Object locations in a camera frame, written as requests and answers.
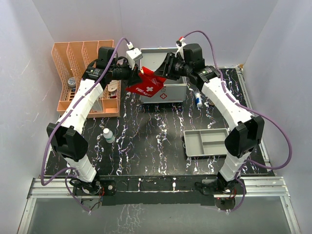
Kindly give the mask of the red first aid pouch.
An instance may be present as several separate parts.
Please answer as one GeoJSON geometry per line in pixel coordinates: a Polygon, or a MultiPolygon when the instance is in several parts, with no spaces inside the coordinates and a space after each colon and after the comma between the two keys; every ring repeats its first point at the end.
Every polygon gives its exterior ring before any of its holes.
{"type": "Polygon", "coordinates": [[[141,68],[138,76],[141,78],[142,82],[129,86],[125,90],[149,98],[153,97],[158,91],[160,91],[166,81],[166,78],[156,76],[154,71],[144,66],[141,68]]]}

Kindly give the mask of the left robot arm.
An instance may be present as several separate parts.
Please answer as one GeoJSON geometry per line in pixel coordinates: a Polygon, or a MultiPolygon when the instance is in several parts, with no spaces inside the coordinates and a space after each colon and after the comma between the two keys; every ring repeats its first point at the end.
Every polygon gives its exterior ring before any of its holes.
{"type": "Polygon", "coordinates": [[[83,125],[94,103],[112,80],[125,80],[130,86],[141,82],[137,65],[141,58],[141,51],[130,44],[124,57],[118,57],[112,47],[100,47],[98,58],[87,66],[66,112],[55,124],[47,126],[53,150],[63,156],[76,175],[71,181],[73,186],[85,193],[97,194],[101,183],[87,156],[88,142],[82,136],[83,125]]]}

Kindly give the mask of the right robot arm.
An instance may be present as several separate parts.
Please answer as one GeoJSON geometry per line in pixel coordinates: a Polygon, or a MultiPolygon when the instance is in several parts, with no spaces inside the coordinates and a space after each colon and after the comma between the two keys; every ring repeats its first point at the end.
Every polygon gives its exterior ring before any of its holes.
{"type": "Polygon", "coordinates": [[[229,193],[239,183],[239,174],[251,152],[260,144],[264,119],[244,109],[227,89],[222,72],[208,66],[197,43],[176,42],[177,52],[168,53],[155,75],[171,80],[188,77],[225,118],[230,132],[225,138],[227,154],[215,181],[214,191],[229,193]]]}

